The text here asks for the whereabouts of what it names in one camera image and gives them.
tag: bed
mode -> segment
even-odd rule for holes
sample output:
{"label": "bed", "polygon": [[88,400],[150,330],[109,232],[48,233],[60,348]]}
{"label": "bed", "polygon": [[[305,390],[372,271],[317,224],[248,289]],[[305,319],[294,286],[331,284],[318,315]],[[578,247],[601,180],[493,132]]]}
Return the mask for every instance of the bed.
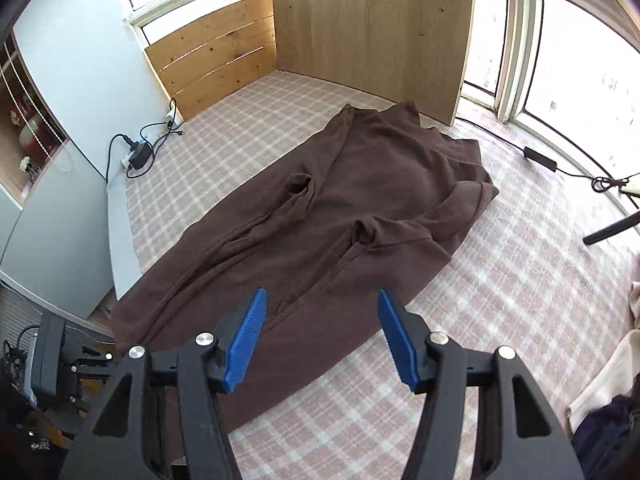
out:
{"label": "bed", "polygon": [[[345,103],[376,109],[392,104],[347,86],[272,72],[188,120],[184,136],[168,139],[146,178],[110,184],[114,274],[127,275],[119,295],[190,224],[321,130]],[[545,150],[464,99],[458,115]],[[452,127],[425,116],[420,121],[453,137],[477,139],[500,195],[409,310],[462,346],[513,346],[566,426],[569,403],[631,327],[626,296],[640,237],[631,230],[585,247],[584,234],[622,216],[588,183],[535,166],[461,121]],[[457,478],[468,478],[473,460],[475,390],[468,388],[467,397]],[[400,478],[421,408],[422,398],[400,383],[378,332],[230,439],[246,479]]]}

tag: black tripod leg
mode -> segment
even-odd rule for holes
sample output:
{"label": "black tripod leg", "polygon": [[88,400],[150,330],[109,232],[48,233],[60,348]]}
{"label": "black tripod leg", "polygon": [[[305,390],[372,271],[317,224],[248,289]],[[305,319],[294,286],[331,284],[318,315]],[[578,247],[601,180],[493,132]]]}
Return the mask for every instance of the black tripod leg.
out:
{"label": "black tripod leg", "polygon": [[600,229],[590,235],[586,235],[582,241],[585,245],[593,245],[606,240],[607,238],[611,238],[614,235],[621,233],[622,231],[626,231],[627,229],[631,229],[632,227],[640,224],[640,211],[629,215],[622,220],[614,222],[611,225],[606,226],[605,228]]}
{"label": "black tripod leg", "polygon": [[216,394],[210,391],[205,361],[216,349],[194,340],[178,352],[178,399],[182,441],[191,480],[241,480],[236,458],[220,417]]}
{"label": "black tripod leg", "polygon": [[574,449],[527,367],[509,347],[480,388],[473,480],[584,480]]}
{"label": "black tripod leg", "polygon": [[449,339],[427,340],[430,358],[438,362],[434,389],[427,394],[402,480],[450,480],[456,468],[465,410],[466,351]]}
{"label": "black tripod leg", "polygon": [[104,387],[66,456],[60,480],[158,480],[168,477],[162,460],[163,424],[155,418],[162,393],[151,388],[149,352],[135,347]]}

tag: black cable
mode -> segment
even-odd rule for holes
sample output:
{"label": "black cable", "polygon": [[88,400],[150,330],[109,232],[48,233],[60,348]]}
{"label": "black cable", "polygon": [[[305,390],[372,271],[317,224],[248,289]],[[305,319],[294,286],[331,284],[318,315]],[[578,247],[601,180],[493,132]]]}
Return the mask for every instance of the black cable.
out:
{"label": "black cable", "polygon": [[[131,175],[129,174],[129,172],[133,169],[131,166],[129,166],[127,168],[127,178],[140,178],[141,176],[145,176],[153,167],[154,163],[156,162],[156,157],[158,156],[158,152],[160,151],[160,148],[162,148],[162,146],[164,145],[164,143],[166,142],[166,140],[168,139],[169,135],[171,134],[177,134],[177,135],[183,135],[184,132],[179,130],[178,128],[180,128],[180,126],[182,126],[184,124],[184,120],[178,125],[175,126],[175,117],[178,111],[178,106],[177,103],[175,101],[175,97],[171,98],[171,101],[169,101],[169,110],[171,109],[171,106],[174,106],[174,116],[171,120],[171,125],[169,125],[168,122],[162,122],[162,123],[151,123],[151,124],[146,124],[145,126],[142,126],[142,128],[140,128],[140,137],[142,137],[142,139],[151,147],[151,164],[149,165],[148,168],[146,168],[145,171],[143,171],[140,174],[137,175]],[[156,139],[156,142],[153,143],[153,145],[151,145],[151,143],[148,141],[148,139],[142,134],[142,131],[145,128],[148,128],[150,126],[159,126],[160,124],[165,124],[167,127],[167,133],[165,133],[163,136],[160,136]]]}
{"label": "black cable", "polygon": [[18,334],[18,339],[15,342],[16,348],[20,348],[20,339],[22,339],[22,336],[24,335],[25,332],[27,332],[27,330],[31,330],[32,328],[40,328],[40,326],[39,325],[29,325],[29,326],[23,328],[22,332],[20,332]]}
{"label": "black cable", "polygon": [[113,141],[118,137],[122,137],[126,140],[126,136],[124,134],[115,134],[113,137],[111,137],[111,142],[109,143],[109,155],[107,156],[107,184],[109,183],[109,166],[111,165],[111,147],[113,146]]}
{"label": "black cable", "polygon": [[164,126],[166,126],[166,121],[162,121],[161,123],[145,124],[145,126],[142,126],[142,128],[140,128],[140,137],[142,137],[142,140],[144,140],[149,145],[150,148],[152,148],[151,142],[149,142],[148,139],[142,134],[142,131],[145,128],[149,128],[151,126],[159,126],[160,124],[164,124]]}
{"label": "black cable", "polygon": [[[499,139],[502,142],[506,142],[508,145],[514,147],[519,152],[525,153],[524,148],[521,148],[517,144],[514,144],[510,140],[507,140],[507,139],[501,137],[498,134],[494,134],[491,130],[488,130],[487,128],[485,128],[484,126],[481,126],[480,124],[477,124],[477,123],[475,123],[473,121],[470,121],[469,119],[465,119],[464,117],[457,117],[456,116],[456,119],[459,120],[459,121],[464,121],[465,123],[469,123],[469,124],[475,126],[476,128],[480,128],[481,130],[487,132],[489,135],[494,136],[496,139]],[[559,171],[560,173],[563,173],[563,174],[565,174],[567,176],[573,176],[575,178],[587,178],[587,179],[589,179],[591,181],[591,189],[593,189],[594,192],[596,192],[596,193],[604,193],[605,191],[608,191],[612,187],[622,188],[622,187],[626,186],[629,183],[629,180],[631,178],[633,178],[633,177],[635,177],[635,176],[640,174],[640,171],[639,171],[638,173],[634,173],[633,175],[626,176],[625,178],[616,179],[616,178],[613,178],[610,175],[608,175],[608,176],[589,176],[589,175],[583,175],[583,174],[577,174],[577,173],[569,173],[568,171],[561,170],[560,168],[557,168],[557,171]]]}
{"label": "black cable", "polygon": [[636,175],[640,174],[640,172],[638,172],[638,173],[634,173],[633,175],[626,176],[625,178],[615,179],[615,178],[610,178],[608,176],[589,176],[589,175],[569,173],[565,170],[561,170],[560,168],[558,168],[558,171],[568,176],[590,179],[591,189],[593,189],[596,193],[604,193],[605,191],[608,191],[612,187],[625,187],[629,183],[629,180],[632,177],[635,177]]}
{"label": "black cable", "polygon": [[481,130],[486,131],[489,135],[494,136],[496,139],[500,139],[502,142],[506,142],[508,145],[513,146],[516,150],[519,150],[519,151],[524,153],[524,148],[521,148],[517,144],[514,144],[510,140],[507,140],[507,139],[505,139],[504,137],[501,137],[498,134],[494,134],[491,130],[487,130],[484,126],[481,126],[480,124],[476,124],[475,122],[470,121],[469,119],[465,119],[464,117],[456,116],[456,119],[459,120],[459,121],[464,121],[465,123],[472,124],[476,128],[480,128]]}
{"label": "black cable", "polygon": [[20,366],[26,361],[26,354],[19,348],[12,347],[5,339],[2,342],[4,373],[9,375],[11,382],[18,386],[20,382]]}
{"label": "black cable", "polygon": [[129,171],[132,170],[132,167],[129,167],[129,169],[127,170],[127,178],[140,178],[141,176],[146,175],[151,168],[153,167],[155,161],[156,161],[156,156],[158,156],[158,152],[160,151],[160,148],[162,148],[162,146],[164,145],[164,143],[166,142],[166,140],[168,139],[168,137],[171,134],[177,134],[177,135],[183,135],[184,133],[178,130],[169,130],[167,133],[165,133],[163,136],[158,137],[158,140],[156,140],[156,142],[153,143],[153,145],[151,146],[151,164],[149,165],[148,168],[146,168],[145,171],[143,171],[140,174],[137,175],[130,175]]}

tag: brown sweatshirt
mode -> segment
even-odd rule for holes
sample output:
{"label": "brown sweatshirt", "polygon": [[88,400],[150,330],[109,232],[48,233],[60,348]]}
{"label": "brown sweatshirt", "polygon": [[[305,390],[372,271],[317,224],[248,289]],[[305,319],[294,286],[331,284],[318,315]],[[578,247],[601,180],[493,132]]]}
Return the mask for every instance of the brown sweatshirt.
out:
{"label": "brown sweatshirt", "polygon": [[413,103],[346,105],[184,232],[120,300],[116,342],[180,346],[264,287],[246,379],[220,399],[232,431],[376,333],[380,288],[411,301],[497,193],[478,142],[422,128]]}

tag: wooden panel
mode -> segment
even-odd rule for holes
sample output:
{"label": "wooden panel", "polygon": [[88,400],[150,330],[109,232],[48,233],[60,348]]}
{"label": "wooden panel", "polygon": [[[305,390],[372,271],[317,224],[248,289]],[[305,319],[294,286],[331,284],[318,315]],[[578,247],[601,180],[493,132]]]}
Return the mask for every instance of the wooden panel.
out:
{"label": "wooden panel", "polygon": [[358,88],[451,124],[473,0],[274,0],[278,68]]}
{"label": "wooden panel", "polygon": [[220,67],[187,86],[175,98],[185,120],[249,83],[276,70],[274,43]]}
{"label": "wooden panel", "polygon": [[149,45],[145,51],[159,71],[191,50],[268,16],[273,16],[271,0],[242,0],[198,18]]}
{"label": "wooden panel", "polygon": [[158,75],[169,94],[175,95],[209,72],[274,42],[273,17],[270,16],[201,46],[188,56],[171,63]]}

